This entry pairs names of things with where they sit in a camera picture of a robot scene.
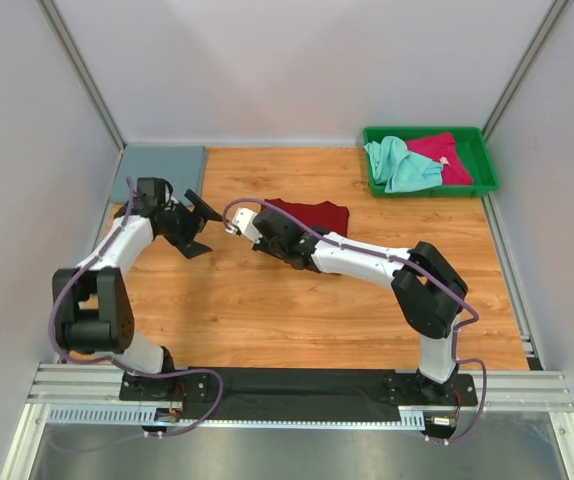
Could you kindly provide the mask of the dark red t shirt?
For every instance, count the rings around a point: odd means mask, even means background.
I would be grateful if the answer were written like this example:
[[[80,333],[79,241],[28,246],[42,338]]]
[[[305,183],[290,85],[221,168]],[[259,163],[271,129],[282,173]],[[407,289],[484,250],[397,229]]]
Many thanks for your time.
[[[340,206],[331,201],[317,204],[293,203],[280,198],[266,199],[266,202],[296,217],[321,235],[329,232],[342,236],[348,234],[350,211],[346,206]],[[316,266],[314,270],[309,271],[320,272]]]

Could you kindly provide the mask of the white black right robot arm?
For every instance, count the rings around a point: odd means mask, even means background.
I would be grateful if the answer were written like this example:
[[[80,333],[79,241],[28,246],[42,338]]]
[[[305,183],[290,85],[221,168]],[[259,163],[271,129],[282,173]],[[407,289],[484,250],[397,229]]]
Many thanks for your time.
[[[451,395],[458,370],[454,323],[468,286],[432,244],[404,249],[358,242],[324,227],[308,227],[272,208],[258,213],[240,208],[234,224],[255,250],[296,270],[345,275],[392,291],[404,319],[419,334],[419,395],[433,404]]]

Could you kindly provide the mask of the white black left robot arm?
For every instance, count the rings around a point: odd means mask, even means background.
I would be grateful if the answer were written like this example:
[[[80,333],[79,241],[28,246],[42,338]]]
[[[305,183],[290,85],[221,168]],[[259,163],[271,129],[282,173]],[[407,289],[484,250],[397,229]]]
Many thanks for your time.
[[[68,362],[107,361],[122,368],[122,397],[178,401],[183,387],[172,355],[137,333],[125,279],[158,237],[187,259],[210,252],[195,238],[208,222],[222,217],[193,190],[184,200],[176,199],[162,178],[141,177],[127,186],[128,200],[98,246],[76,266],[54,273],[48,334]]]

